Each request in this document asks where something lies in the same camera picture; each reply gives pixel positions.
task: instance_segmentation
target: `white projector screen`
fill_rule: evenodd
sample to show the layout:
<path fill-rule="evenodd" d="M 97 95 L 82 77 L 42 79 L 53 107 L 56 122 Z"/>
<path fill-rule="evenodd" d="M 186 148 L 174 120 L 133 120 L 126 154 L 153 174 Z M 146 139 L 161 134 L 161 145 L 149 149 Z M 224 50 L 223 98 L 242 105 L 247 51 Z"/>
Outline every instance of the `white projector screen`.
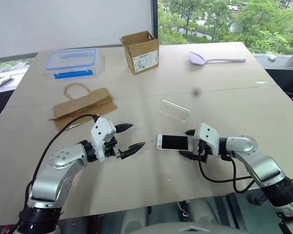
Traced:
<path fill-rule="evenodd" d="M 151 0 L 0 0 L 0 58 L 152 33 Z"/>

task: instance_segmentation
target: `white smartphone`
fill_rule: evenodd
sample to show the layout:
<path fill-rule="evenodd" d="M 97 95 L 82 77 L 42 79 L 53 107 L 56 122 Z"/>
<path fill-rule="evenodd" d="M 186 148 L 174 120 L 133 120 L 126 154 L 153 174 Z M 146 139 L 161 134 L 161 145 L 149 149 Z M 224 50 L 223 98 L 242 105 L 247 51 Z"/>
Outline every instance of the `white smartphone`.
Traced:
<path fill-rule="evenodd" d="M 174 134 L 159 134 L 156 148 L 158 150 L 193 150 L 193 136 L 180 136 Z"/>

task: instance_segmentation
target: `paper bag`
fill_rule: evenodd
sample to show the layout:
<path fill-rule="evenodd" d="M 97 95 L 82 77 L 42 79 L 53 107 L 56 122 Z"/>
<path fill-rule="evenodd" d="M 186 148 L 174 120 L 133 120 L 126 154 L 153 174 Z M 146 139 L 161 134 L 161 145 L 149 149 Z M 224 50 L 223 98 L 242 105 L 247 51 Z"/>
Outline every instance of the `paper bag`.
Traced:
<path fill-rule="evenodd" d="M 72 86 L 81 86 L 88 91 L 88 95 L 73 99 L 67 92 L 67 89 Z M 84 115 L 84 114 L 96 114 L 104 115 L 117 109 L 111 94 L 106 88 L 90 91 L 88 87 L 80 83 L 72 83 L 64 88 L 64 95 L 70 99 L 70 101 L 55 105 L 53 107 L 52 119 L 58 130 L 62 129 L 72 119 Z M 73 124 L 67 129 L 76 127 L 82 123 L 92 120 L 92 117 L 84 117 Z"/>

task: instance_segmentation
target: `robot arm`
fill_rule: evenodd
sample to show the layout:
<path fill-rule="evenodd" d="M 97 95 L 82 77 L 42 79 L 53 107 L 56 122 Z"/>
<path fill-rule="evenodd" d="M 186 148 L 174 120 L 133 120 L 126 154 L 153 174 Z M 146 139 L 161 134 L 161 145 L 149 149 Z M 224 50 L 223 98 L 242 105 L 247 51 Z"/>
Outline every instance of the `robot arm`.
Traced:
<path fill-rule="evenodd" d="M 293 182 L 271 156 L 260 151 L 255 139 L 250 136 L 221 138 L 215 129 L 205 123 L 189 133 L 207 145 L 205 150 L 209 155 L 228 155 L 243 162 L 277 215 L 283 219 L 281 224 L 286 223 L 287 228 L 290 224 L 293 226 Z M 199 152 L 198 147 L 189 158 L 198 160 Z"/>
<path fill-rule="evenodd" d="M 20 212 L 20 225 L 16 233 L 47 234 L 56 229 L 61 210 L 67 199 L 75 175 L 88 163 L 103 161 L 109 156 L 124 159 L 143 147 L 144 142 L 136 143 L 125 151 L 117 147 L 115 133 L 120 133 L 132 124 L 114 126 L 110 120 L 94 117 L 91 142 L 86 140 L 55 150 L 49 164 L 37 176 L 27 201 Z"/>

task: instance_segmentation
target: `cardboard box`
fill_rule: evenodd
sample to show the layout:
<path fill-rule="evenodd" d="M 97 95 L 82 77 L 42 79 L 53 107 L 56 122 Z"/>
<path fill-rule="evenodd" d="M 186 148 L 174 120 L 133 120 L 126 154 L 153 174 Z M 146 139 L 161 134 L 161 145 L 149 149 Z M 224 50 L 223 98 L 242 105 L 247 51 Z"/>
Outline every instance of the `cardboard box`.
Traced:
<path fill-rule="evenodd" d="M 123 36 L 121 42 L 125 49 L 128 67 L 133 74 L 158 67 L 160 44 L 148 31 Z"/>

